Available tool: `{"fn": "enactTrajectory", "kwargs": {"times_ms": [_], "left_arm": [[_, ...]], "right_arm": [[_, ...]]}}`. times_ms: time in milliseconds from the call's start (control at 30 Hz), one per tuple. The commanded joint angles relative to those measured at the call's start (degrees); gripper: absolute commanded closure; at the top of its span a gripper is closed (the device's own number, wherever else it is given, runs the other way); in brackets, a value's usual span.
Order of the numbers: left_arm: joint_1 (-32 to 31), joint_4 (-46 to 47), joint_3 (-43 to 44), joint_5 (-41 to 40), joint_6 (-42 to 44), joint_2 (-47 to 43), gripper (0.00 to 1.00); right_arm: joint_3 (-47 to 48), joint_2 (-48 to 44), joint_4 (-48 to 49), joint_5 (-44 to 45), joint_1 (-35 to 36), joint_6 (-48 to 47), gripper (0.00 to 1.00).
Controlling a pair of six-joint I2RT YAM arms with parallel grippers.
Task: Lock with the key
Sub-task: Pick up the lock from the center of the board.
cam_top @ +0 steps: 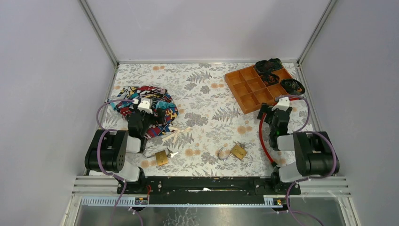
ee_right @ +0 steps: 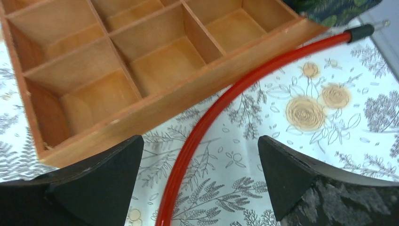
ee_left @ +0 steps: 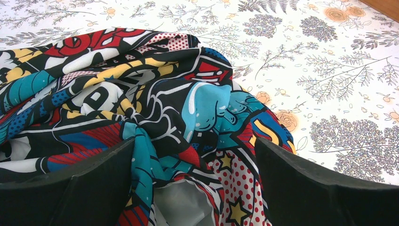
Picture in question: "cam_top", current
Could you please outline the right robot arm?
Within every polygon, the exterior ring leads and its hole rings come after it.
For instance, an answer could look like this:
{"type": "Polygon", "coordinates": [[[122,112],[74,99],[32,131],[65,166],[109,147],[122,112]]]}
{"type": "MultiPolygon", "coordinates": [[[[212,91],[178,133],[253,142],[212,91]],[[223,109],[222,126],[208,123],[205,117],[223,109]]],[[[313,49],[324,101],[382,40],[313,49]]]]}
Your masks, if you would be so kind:
{"type": "Polygon", "coordinates": [[[276,194],[286,191],[290,182],[329,177],[340,169],[338,157],[326,132],[288,133],[291,111],[291,107],[263,103],[257,116],[260,121],[258,133],[261,147],[274,168],[270,188],[276,194]],[[270,147],[276,151],[294,152],[293,163],[286,166],[277,165],[265,146],[262,135],[263,123],[267,123],[270,129],[268,135],[270,147]]]}

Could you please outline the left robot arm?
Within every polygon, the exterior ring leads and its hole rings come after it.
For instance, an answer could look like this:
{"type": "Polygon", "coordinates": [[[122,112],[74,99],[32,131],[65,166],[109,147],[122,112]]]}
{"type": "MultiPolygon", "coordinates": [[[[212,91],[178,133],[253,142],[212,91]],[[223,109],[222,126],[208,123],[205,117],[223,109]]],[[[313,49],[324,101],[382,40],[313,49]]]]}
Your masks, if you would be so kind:
{"type": "Polygon", "coordinates": [[[145,190],[146,181],[140,177],[140,168],[126,161],[126,154],[144,152],[146,134],[155,125],[166,124],[166,113],[160,108],[155,113],[136,112],[127,116],[127,122],[128,130],[97,130],[84,163],[88,170],[127,181],[128,188],[139,194],[145,190]]]}

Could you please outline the red cable lock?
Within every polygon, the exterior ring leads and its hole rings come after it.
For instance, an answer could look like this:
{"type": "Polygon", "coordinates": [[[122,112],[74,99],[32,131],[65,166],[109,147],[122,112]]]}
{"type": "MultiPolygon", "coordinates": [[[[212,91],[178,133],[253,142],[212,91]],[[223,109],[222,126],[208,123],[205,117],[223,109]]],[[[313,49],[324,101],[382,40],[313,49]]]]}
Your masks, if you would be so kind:
{"type": "MultiPolygon", "coordinates": [[[[300,100],[300,97],[297,97],[297,96],[294,96],[294,95],[288,95],[287,97],[289,97],[290,102],[291,102],[291,101],[294,101],[294,100],[300,100]]],[[[262,126],[262,130],[260,130],[260,128],[258,127],[258,135],[259,135],[259,140],[260,140],[261,147],[262,147],[262,149],[263,149],[263,151],[264,151],[264,153],[265,153],[267,159],[269,160],[270,164],[271,164],[273,167],[276,167],[276,166],[277,166],[277,163],[276,163],[275,160],[272,158],[270,152],[268,151],[268,148],[267,148],[266,145],[265,145],[265,139],[264,139],[264,135],[263,135],[263,126],[262,126]]],[[[269,146],[270,146],[272,149],[274,149],[274,150],[277,150],[277,149],[278,149],[278,137],[269,137],[269,135],[268,135],[268,143],[269,143],[269,146]]]]}

